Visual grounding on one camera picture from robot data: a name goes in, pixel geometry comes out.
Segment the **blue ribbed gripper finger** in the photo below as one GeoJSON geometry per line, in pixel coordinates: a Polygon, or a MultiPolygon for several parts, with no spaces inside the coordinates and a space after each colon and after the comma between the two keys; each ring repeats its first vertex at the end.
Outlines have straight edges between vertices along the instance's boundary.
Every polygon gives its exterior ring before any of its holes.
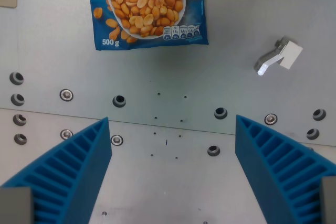
{"type": "Polygon", "coordinates": [[[241,115],[235,154],[267,223],[322,223],[320,182],[335,175],[334,163],[241,115]]]}
{"type": "Polygon", "coordinates": [[[104,118],[39,156],[2,187],[32,190],[34,223],[88,223],[111,157],[104,118]]]}

